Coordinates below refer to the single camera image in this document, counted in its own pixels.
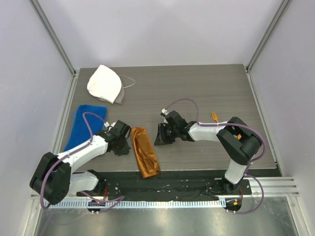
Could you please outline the orange satin napkin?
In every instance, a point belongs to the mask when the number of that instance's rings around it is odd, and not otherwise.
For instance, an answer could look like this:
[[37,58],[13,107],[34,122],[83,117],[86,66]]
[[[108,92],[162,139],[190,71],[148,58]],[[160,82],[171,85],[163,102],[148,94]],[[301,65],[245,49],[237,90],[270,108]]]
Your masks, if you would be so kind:
[[161,173],[158,158],[145,127],[131,129],[131,141],[138,169],[142,178],[150,178]]

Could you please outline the orange plastic fork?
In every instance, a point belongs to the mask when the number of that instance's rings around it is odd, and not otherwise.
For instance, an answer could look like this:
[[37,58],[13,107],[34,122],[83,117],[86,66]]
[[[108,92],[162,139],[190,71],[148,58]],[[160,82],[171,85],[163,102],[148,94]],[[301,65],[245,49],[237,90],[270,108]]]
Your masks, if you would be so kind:
[[219,119],[218,119],[218,117],[217,117],[216,112],[212,112],[211,115],[212,115],[212,119],[213,119],[216,123],[219,123]]

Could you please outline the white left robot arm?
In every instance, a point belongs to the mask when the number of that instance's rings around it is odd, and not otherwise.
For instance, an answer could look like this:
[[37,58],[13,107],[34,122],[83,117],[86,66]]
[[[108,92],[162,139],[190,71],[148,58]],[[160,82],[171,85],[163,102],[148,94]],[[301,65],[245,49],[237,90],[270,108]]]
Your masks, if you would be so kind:
[[131,127],[121,120],[100,130],[78,146],[57,155],[44,154],[30,180],[30,188],[51,205],[61,202],[68,194],[85,192],[100,196],[106,181],[98,172],[76,170],[95,157],[113,152],[117,156],[129,154],[127,136]]

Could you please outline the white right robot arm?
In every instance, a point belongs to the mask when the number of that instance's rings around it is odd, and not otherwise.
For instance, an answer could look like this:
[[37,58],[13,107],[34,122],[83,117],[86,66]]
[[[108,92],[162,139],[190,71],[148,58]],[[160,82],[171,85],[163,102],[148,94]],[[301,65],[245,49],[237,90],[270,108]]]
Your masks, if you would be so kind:
[[163,109],[160,114],[164,121],[158,125],[155,146],[169,145],[182,141],[219,142],[231,158],[228,168],[219,183],[213,187],[218,194],[234,194],[248,171],[250,163],[260,148],[265,147],[263,137],[247,126],[240,118],[232,117],[219,123],[187,122],[176,111]]

